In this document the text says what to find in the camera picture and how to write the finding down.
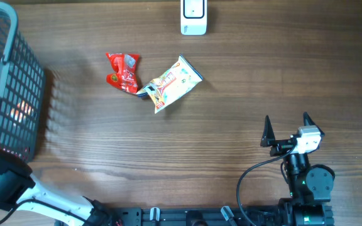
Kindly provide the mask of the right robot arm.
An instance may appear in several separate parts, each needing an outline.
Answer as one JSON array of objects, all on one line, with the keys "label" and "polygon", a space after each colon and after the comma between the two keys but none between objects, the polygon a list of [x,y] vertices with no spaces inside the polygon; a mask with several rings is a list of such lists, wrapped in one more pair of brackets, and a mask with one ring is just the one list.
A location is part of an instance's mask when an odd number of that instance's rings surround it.
[{"label": "right robot arm", "polygon": [[331,192],[335,173],[323,164],[310,164],[309,154],[319,149],[324,132],[303,113],[304,125],[288,139],[277,140],[268,116],[260,146],[270,147],[271,157],[283,159],[282,171],[290,198],[278,202],[277,219],[280,225],[334,225]]}]

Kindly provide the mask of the yellow snack bag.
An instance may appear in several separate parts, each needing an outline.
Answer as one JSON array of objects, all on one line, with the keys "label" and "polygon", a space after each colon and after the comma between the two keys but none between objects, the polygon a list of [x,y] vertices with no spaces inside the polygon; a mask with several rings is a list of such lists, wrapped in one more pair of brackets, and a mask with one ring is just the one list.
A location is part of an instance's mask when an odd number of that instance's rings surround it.
[{"label": "yellow snack bag", "polygon": [[166,72],[147,83],[136,95],[140,98],[149,96],[155,105],[155,113],[158,113],[201,81],[202,75],[183,55],[179,55],[178,60]]}]

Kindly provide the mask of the red crinkled snack packet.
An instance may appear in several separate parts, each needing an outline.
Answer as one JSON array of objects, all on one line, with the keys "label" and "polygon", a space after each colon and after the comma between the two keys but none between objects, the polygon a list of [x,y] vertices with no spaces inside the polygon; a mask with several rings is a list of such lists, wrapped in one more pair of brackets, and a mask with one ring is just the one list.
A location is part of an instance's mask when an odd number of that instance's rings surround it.
[{"label": "red crinkled snack packet", "polygon": [[140,56],[126,53],[106,53],[106,56],[114,70],[106,76],[106,82],[119,90],[136,94],[139,88],[135,73]]}]

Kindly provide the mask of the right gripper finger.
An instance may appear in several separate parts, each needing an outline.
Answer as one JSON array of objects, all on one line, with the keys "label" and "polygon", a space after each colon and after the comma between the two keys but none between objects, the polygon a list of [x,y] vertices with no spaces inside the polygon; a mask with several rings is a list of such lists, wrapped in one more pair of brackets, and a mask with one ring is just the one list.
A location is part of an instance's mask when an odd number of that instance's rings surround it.
[{"label": "right gripper finger", "polygon": [[264,130],[261,138],[261,147],[270,147],[276,145],[276,139],[273,132],[272,124],[268,115],[265,116]]},{"label": "right gripper finger", "polygon": [[315,126],[316,128],[318,128],[321,137],[325,136],[325,133],[323,132],[323,130],[311,119],[311,117],[309,116],[309,114],[307,112],[303,113],[303,121],[304,121],[304,126]]}]

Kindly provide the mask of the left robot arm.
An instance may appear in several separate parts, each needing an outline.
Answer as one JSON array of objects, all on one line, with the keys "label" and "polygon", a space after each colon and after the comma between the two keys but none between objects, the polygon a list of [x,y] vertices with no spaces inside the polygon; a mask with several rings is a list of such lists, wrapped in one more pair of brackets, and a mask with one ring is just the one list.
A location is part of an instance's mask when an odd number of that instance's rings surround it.
[{"label": "left robot arm", "polygon": [[16,156],[0,149],[0,210],[36,212],[56,220],[57,225],[115,225],[117,216],[97,200],[68,195],[47,187],[32,169]]}]

